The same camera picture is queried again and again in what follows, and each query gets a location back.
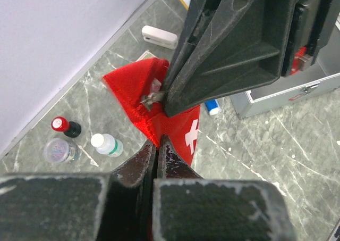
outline white device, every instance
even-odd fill
[[[179,39],[176,34],[164,31],[156,27],[144,26],[142,28],[143,39],[152,44],[169,49],[176,49]]]

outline blue object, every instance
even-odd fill
[[[214,116],[218,114],[221,111],[221,108],[219,107],[219,104],[216,99],[209,100],[205,102],[205,105],[208,109],[209,115]]]

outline red cap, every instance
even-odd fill
[[[65,119],[64,117],[58,116],[52,120],[51,127],[55,131],[65,132],[65,131],[68,131],[68,129],[70,128],[70,124],[67,121],[67,119]]]

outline marble floor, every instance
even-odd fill
[[[136,61],[145,50],[171,59],[173,51],[143,41],[141,28],[155,26],[181,33],[186,10],[179,0],[156,0],[61,100],[0,162],[0,173],[112,171],[146,140],[128,120],[101,77]],[[272,182],[285,198],[298,240],[326,240],[340,217],[340,90],[255,117],[240,120],[229,98],[211,118],[201,108],[193,160],[208,179],[256,179]],[[63,137],[50,128],[57,115],[82,125],[75,138],[77,161],[51,165],[43,160],[47,141]],[[90,145],[92,134],[109,133],[124,144],[110,158]]]

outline dark bottle with red cap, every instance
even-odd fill
[[[68,121],[64,117],[55,117],[52,120],[51,126],[57,132],[64,132],[64,135],[75,138],[81,133],[81,126],[73,121]]]

